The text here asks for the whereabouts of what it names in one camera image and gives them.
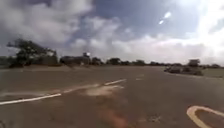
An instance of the road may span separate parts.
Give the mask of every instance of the road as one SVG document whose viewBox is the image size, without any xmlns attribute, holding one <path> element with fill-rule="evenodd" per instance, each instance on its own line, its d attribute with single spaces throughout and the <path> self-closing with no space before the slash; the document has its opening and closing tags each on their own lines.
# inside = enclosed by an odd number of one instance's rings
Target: road
<svg viewBox="0 0 224 128">
<path fill-rule="evenodd" d="M 60 95 L 35 99 L 55 94 Z M 167 74 L 153 67 L 4 71 L 0 101 L 0 128 L 224 126 L 222 79 Z"/>
</svg>

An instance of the road surface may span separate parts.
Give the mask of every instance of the road surface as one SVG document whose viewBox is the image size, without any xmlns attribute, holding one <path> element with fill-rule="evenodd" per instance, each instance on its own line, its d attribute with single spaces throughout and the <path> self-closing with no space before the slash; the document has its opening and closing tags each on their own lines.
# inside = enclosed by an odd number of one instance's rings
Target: road surface
<svg viewBox="0 0 224 128">
<path fill-rule="evenodd" d="M 224 112 L 222 79 L 153 67 L 0 72 L 0 128 L 222 128 L 210 110 Z"/>
</svg>

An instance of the white cloud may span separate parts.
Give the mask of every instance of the white cloud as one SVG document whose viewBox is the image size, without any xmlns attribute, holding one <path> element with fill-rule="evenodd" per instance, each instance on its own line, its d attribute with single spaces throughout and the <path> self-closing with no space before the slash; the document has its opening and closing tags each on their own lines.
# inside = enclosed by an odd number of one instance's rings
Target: white cloud
<svg viewBox="0 0 224 128">
<path fill-rule="evenodd" d="M 64 43 L 79 29 L 79 16 L 90 11 L 91 0 L 54 0 L 45 3 L 16 5 L 0 1 L 1 27 L 13 36 L 40 43 Z"/>
<path fill-rule="evenodd" d="M 0 44 L 22 36 L 42 45 L 57 48 L 60 55 L 80 55 L 91 52 L 103 58 L 121 57 L 122 59 L 160 62 L 186 62 L 190 58 L 200 58 L 204 63 L 224 64 L 224 28 L 210 34 L 209 31 L 224 18 L 221 7 L 224 2 L 201 0 L 200 22 L 197 32 L 189 39 L 177 39 L 159 34 L 138 38 L 127 38 L 134 30 L 123 28 L 118 18 L 104 19 L 99 16 L 85 18 L 85 25 L 91 36 L 88 39 L 69 41 L 77 30 L 80 17 L 92 9 L 91 0 L 54 0 L 51 6 L 44 3 L 20 6 L 13 0 L 0 1 Z M 171 17 L 167 12 L 159 24 Z"/>
</svg>

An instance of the blue sky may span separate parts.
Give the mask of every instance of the blue sky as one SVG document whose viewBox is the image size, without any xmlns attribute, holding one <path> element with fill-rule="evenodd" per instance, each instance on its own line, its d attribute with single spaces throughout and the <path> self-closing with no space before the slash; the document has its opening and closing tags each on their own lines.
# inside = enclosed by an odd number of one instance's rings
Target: blue sky
<svg viewBox="0 0 224 128">
<path fill-rule="evenodd" d="M 221 0 L 1 0 L 0 55 L 18 37 L 62 55 L 224 64 Z"/>
</svg>

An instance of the white painted line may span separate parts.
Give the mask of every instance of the white painted line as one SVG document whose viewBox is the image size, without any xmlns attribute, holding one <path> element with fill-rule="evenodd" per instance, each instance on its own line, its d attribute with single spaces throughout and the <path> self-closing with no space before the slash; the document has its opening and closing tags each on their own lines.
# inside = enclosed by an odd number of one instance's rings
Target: white painted line
<svg viewBox="0 0 224 128">
<path fill-rule="evenodd" d="M 104 85 L 112 85 L 112 84 L 117 84 L 117 83 L 124 82 L 124 81 L 126 81 L 126 79 L 121 79 L 121 80 L 108 82 L 108 83 L 105 83 Z"/>
<path fill-rule="evenodd" d="M 48 98 L 53 98 L 53 97 L 58 97 L 58 96 L 61 96 L 61 94 L 58 93 L 58 94 L 54 94 L 54 95 L 47 95 L 47 96 L 36 97 L 36 98 L 3 101 L 3 102 L 0 102 L 0 105 L 16 104 L 16 103 L 23 103 L 23 102 L 31 102 L 31 101 L 43 100 L 43 99 L 48 99 Z"/>
<path fill-rule="evenodd" d="M 204 110 L 204 111 L 216 114 L 218 116 L 224 117 L 224 113 L 222 113 L 222 112 L 212 110 L 210 108 L 203 107 L 203 106 L 192 106 L 187 109 L 187 115 L 200 128 L 212 128 L 212 127 L 207 125 L 201 119 L 198 118 L 198 116 L 196 115 L 196 112 L 198 110 Z"/>
</svg>

